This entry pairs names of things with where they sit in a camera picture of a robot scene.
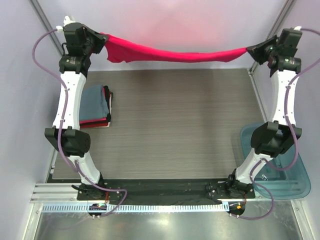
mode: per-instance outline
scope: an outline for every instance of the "folded blue cloth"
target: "folded blue cloth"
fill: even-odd
[[[79,111],[80,122],[106,118],[108,114],[109,109],[102,85],[92,86],[83,90]]]

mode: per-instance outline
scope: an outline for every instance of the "stretched cloth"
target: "stretched cloth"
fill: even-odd
[[[142,46],[133,42],[107,34],[108,40],[105,47],[108,52],[108,60],[112,63],[126,63],[133,61],[165,61],[180,63],[200,62],[230,62],[247,52],[245,47],[210,53],[199,52],[173,52]]]

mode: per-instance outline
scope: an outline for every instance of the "cable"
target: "cable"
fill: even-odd
[[[61,145],[61,135],[62,135],[62,127],[64,124],[64,119],[65,119],[65,114],[66,114],[66,110],[67,110],[67,104],[68,104],[68,89],[67,89],[67,85],[65,84],[65,82],[62,80],[62,78],[60,76],[58,76],[57,74],[55,74],[54,72],[50,71],[48,68],[46,68],[45,66],[42,66],[37,60],[36,60],[36,48],[38,46],[38,44],[40,43],[40,41],[42,39],[44,39],[46,36],[54,33],[58,31],[56,28],[52,29],[48,32],[46,32],[45,34],[43,34],[41,37],[39,37],[39,39],[35,42],[35,44],[33,45],[32,48],[32,60],[34,61],[34,63],[41,68],[42,70],[44,70],[45,72],[47,72],[48,74],[50,74],[51,76],[53,76],[55,79],[57,79],[61,85],[64,87],[64,93],[65,93],[65,100],[64,100],[64,105],[63,105],[63,110],[62,110],[62,114],[61,114],[61,120],[60,120],[60,126],[59,126],[59,130],[58,130],[58,149],[60,152],[60,155],[62,157],[62,159],[65,161],[65,163],[74,171],[76,172],[77,169],[73,166],[73,164],[70,163],[69,159],[67,159],[67,157],[64,154],[64,151],[62,149],[62,145]]]
[[[318,36],[320,36],[320,32],[310,29],[310,28],[301,28],[301,31],[307,31],[307,32],[311,32],[314,34],[317,34]],[[257,185],[260,188],[263,188],[265,191],[267,191],[267,193],[270,195],[271,198],[271,208],[270,210],[262,216],[258,216],[258,217],[247,217],[247,216],[239,216],[239,215],[235,215],[235,214],[231,214],[232,216],[236,217],[236,218],[240,218],[240,219],[246,219],[246,220],[259,220],[259,219],[263,219],[267,216],[269,216],[271,214],[271,212],[273,211],[274,207],[275,207],[275,200],[274,200],[274,196],[272,195],[271,191],[269,189],[267,189],[265,186],[255,182],[255,180],[252,178],[253,172],[254,170],[262,163],[262,161],[266,162],[266,164],[271,167],[274,170],[278,170],[278,171],[286,171],[291,169],[295,163],[297,162],[298,159],[298,155],[299,155],[299,146],[298,146],[298,139],[295,133],[295,130],[290,122],[289,116],[288,116],[288,98],[289,98],[289,91],[291,89],[291,85],[294,83],[295,80],[297,80],[298,77],[300,77],[302,74],[305,74],[306,72],[308,72],[310,69],[312,69],[314,66],[316,66],[317,64],[320,63],[320,58],[318,60],[316,60],[314,63],[312,63],[311,65],[309,65],[308,67],[306,67],[304,70],[302,70],[301,72],[299,72],[297,75],[295,75],[290,82],[288,83],[287,87],[286,87],[286,91],[285,91],[285,96],[284,96],[284,117],[285,117],[285,121],[290,129],[290,132],[292,134],[293,137],[293,142],[294,142],[294,147],[295,147],[295,152],[294,152],[294,157],[292,162],[286,166],[286,167],[276,167],[273,166],[270,162],[268,162],[265,158],[262,158],[250,171],[250,180],[253,184]]]
[[[112,214],[117,208],[119,208],[119,206],[124,202],[124,200],[127,197],[128,191],[126,189],[108,189],[108,188],[101,187],[101,186],[95,184],[94,182],[92,182],[86,175],[84,175],[84,173],[80,169],[78,160],[75,160],[74,164],[75,164],[75,168],[81,174],[81,176],[84,177],[85,180],[87,180],[92,186],[96,187],[97,189],[100,189],[100,190],[106,191],[106,192],[113,192],[113,193],[124,192],[124,196],[122,197],[120,202],[117,204],[117,206],[115,206],[112,210],[110,210],[104,214],[101,214],[101,217],[106,217],[106,216]]]

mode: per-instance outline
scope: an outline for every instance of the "blue basket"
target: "blue basket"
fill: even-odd
[[[263,123],[249,124],[241,129],[240,139],[244,158],[246,158],[251,151],[250,141],[254,130],[262,124]],[[285,154],[278,155],[273,159],[271,163],[278,168],[284,168],[292,162],[294,155],[295,147],[292,146]],[[255,181],[268,188],[274,196],[274,199],[279,200],[304,198],[311,190],[310,179],[300,155],[295,165],[287,171],[277,171],[265,165],[255,177]],[[254,189],[262,196],[270,198],[267,191],[263,188],[254,186]]]

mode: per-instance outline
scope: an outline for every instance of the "white panel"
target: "white panel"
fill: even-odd
[[[319,9],[320,1],[297,1],[282,27],[302,26],[320,31]],[[320,58],[320,37],[313,33],[304,32],[299,42],[296,56],[302,59],[302,69]],[[255,76],[264,108],[270,114],[273,97],[270,94],[272,85],[267,66],[259,66]],[[311,180],[311,192],[306,197],[306,203],[308,216],[315,231],[315,239],[320,239],[320,209],[316,207],[320,198],[320,160],[318,153],[320,136],[319,76],[320,65],[299,78],[294,103],[296,126],[302,128],[302,137],[298,141],[299,152]]]
[[[178,52],[216,52],[263,41],[285,0],[40,0],[52,26],[73,16],[97,32]],[[249,68],[248,54],[229,62],[110,63],[107,51],[92,57],[91,71],[181,68]]]
[[[3,1],[0,64],[1,239],[21,239],[35,183],[45,180],[52,146],[44,130],[57,111],[59,84],[32,61],[32,47],[45,30],[26,0]],[[59,56],[49,39],[38,60],[58,72]]]

